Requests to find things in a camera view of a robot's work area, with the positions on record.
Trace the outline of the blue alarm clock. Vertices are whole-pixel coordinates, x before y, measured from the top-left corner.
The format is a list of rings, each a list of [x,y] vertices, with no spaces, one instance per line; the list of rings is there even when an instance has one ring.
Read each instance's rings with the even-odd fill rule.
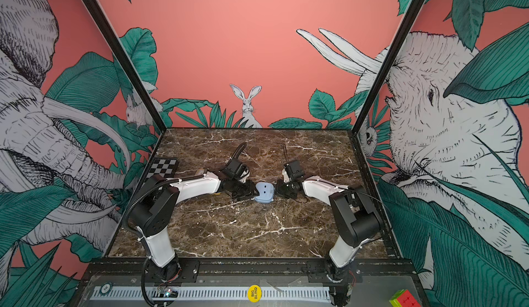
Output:
[[[275,187],[269,182],[258,182],[256,184],[258,195],[253,199],[261,204],[270,204],[274,200]]]

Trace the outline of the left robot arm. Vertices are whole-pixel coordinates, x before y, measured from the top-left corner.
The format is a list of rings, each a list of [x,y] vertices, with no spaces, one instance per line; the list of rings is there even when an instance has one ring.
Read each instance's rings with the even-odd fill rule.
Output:
[[[168,233],[176,205],[201,195],[220,192],[240,200],[258,195],[256,184],[251,180],[238,180],[220,171],[171,179],[154,175],[132,197],[123,213],[123,228],[137,236],[151,262],[158,268],[165,268],[176,260]]]

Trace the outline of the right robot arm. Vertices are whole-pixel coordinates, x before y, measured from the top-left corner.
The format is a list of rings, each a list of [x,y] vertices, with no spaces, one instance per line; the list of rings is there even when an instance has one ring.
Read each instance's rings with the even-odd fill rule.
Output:
[[[383,221],[367,194],[346,185],[335,184],[318,176],[304,180],[275,183],[276,194],[297,198],[303,194],[329,205],[338,230],[338,239],[329,251],[335,268],[350,264],[358,251],[380,232]]]

